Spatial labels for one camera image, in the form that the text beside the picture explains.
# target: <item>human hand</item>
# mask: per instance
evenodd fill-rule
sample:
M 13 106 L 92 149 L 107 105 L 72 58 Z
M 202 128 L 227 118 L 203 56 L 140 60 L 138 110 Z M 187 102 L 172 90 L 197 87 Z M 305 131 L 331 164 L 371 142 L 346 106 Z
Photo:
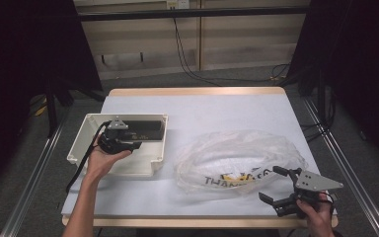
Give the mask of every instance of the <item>human hand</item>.
M 333 237 L 335 235 L 331 223 L 331 204 L 326 202 L 328 200 L 326 194 L 319 194 L 319 199 L 323 202 L 319 202 L 318 211 L 300 199 L 297 205 L 307 214 L 307 227 L 312 237 Z
M 131 151 L 125 150 L 111 155 L 103 151 L 103 149 L 97 145 L 97 142 L 94 145 L 94 150 L 89 156 L 86 176 L 96 180 L 100 180 L 103 176 L 105 176 L 116 161 L 131 154 Z

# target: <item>crumpled plastic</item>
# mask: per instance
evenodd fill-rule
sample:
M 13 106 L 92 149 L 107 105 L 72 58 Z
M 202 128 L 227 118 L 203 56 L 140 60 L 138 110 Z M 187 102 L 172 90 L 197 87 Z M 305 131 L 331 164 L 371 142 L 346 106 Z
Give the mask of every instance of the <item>crumpled plastic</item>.
M 175 177 L 187 193 L 202 190 L 258 190 L 276 175 L 273 166 L 308 167 L 284 136 L 260 130 L 234 130 L 202 135 L 178 153 Z

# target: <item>white tray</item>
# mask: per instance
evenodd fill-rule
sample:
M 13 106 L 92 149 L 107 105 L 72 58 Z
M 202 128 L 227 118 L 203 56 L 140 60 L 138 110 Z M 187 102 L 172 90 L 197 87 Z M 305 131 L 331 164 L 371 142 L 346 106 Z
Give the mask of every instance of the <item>white tray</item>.
M 164 162 L 164 148 L 167 131 L 167 115 L 114 115 L 87 114 L 76 135 L 67 160 L 79 166 L 98 127 L 105 121 L 118 117 L 121 120 L 160 120 L 165 127 L 163 139 L 159 141 L 143 141 L 139 149 L 135 149 L 128 157 L 117 161 L 109 174 L 117 176 L 150 177 L 160 169 Z

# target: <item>gray floor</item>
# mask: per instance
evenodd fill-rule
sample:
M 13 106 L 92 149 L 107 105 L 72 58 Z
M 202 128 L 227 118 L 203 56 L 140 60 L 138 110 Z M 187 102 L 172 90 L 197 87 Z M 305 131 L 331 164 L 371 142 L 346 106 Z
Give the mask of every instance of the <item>gray floor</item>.
M 272 86 L 273 81 L 260 82 L 270 76 L 272 67 L 250 67 L 227 70 L 214 70 L 200 72 L 204 78 L 243 78 L 252 81 L 234 80 L 212 80 L 220 86 Z M 141 88 L 141 87 L 198 87 L 213 86 L 210 83 L 189 78 L 185 73 L 173 73 L 165 75 L 149 75 L 117 78 L 114 80 L 104 80 L 103 87 L 107 94 L 112 88 Z M 296 85 L 286 88 L 288 98 L 299 122 L 313 123 L 308 113 L 303 98 L 296 92 Z M 61 223 L 61 207 L 63 206 L 66 193 L 64 188 L 70 177 L 75 172 L 75 166 L 66 161 L 66 155 L 76 136 L 80 123 L 87 113 L 98 113 L 102 103 L 93 101 L 77 92 L 72 92 L 76 98 L 75 104 L 71 108 L 58 107 L 60 119 L 62 115 L 67 115 L 66 123 L 63 126 L 57 144 L 51 154 L 50 160 L 46 164 L 45 171 L 39 180 L 39 186 L 34 194 L 33 200 L 29 203 L 29 209 L 24 216 L 18 236 L 58 236 L 63 231 Z M 305 135 L 313 134 L 317 130 L 311 128 L 305 131 Z M 46 113 L 39 117 L 30 117 L 27 121 L 18 149 L 11 163 L 3 164 L 5 172 L 0 178 L 0 233 L 8 220 L 11 211 L 17 203 L 32 170 L 35 168 L 37 159 L 47 142 L 47 117 Z M 379 209 L 379 153 L 376 147 L 370 142 L 360 138 L 360 129 L 354 120 L 343 110 L 341 105 L 337 107 L 335 123 L 331 132 L 339 142 L 339 145 L 353 168 L 368 191 L 375 205 Z M 325 141 L 319 137 L 309 143 L 310 149 L 324 176 L 339 180 L 347 184 L 343 178 L 341 169 L 334 161 Z M 346 188 L 337 192 L 340 200 L 337 202 L 340 224 L 337 230 L 344 236 L 376 236 L 372 225 L 362 211 L 360 203 L 354 197 L 351 189 Z M 176 230 L 163 230 L 162 236 L 176 236 Z M 237 232 L 245 236 L 262 236 L 261 231 Z M 285 236 L 288 230 L 280 230 Z M 135 229 L 105 228 L 101 236 L 135 236 Z M 215 235 L 208 232 L 206 236 L 226 236 L 236 233 L 232 231 L 220 232 Z M 294 232 L 293 236 L 306 236 L 304 230 Z

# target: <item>robotic hand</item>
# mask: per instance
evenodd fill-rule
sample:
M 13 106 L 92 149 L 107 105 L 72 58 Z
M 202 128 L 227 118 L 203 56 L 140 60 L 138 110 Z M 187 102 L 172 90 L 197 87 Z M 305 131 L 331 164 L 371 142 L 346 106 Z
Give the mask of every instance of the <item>robotic hand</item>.
M 272 170 L 282 176 L 288 175 L 293 181 L 294 187 L 293 194 L 291 194 L 288 198 L 277 201 L 274 201 L 272 197 L 259 193 L 260 200 L 272 205 L 279 217 L 288 214 L 297 214 L 299 218 L 305 218 L 306 214 L 296 204 L 298 199 L 307 201 L 316 210 L 318 210 L 319 202 L 323 201 L 319 199 L 320 192 L 343 188 L 342 183 L 309 171 L 303 171 L 300 168 L 296 170 L 287 170 L 279 166 L 274 166 Z

